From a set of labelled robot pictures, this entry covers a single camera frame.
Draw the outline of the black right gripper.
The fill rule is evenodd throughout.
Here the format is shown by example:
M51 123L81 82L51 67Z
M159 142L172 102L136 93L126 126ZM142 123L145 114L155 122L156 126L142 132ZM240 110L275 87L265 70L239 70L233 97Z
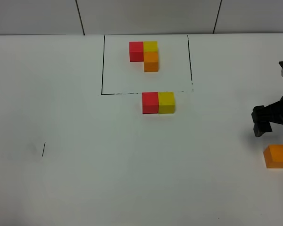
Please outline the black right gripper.
M270 123L283 125L283 96L273 104L255 106L251 116L254 122L255 137L272 132Z

